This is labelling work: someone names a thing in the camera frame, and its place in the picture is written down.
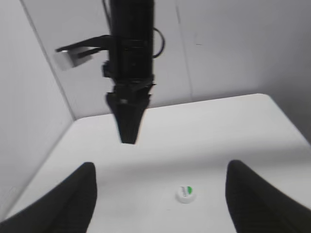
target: white table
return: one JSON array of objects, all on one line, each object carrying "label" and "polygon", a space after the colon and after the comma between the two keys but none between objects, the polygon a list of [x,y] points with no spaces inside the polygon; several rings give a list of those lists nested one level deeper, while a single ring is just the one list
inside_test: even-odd
[{"label": "white table", "polygon": [[[310,146],[268,96],[256,94],[149,109],[134,146],[119,142],[112,115],[80,119],[9,216],[91,161],[98,200],[89,233],[234,233],[225,202],[232,159],[311,208]],[[193,187],[193,203],[176,201],[180,185]]]}]

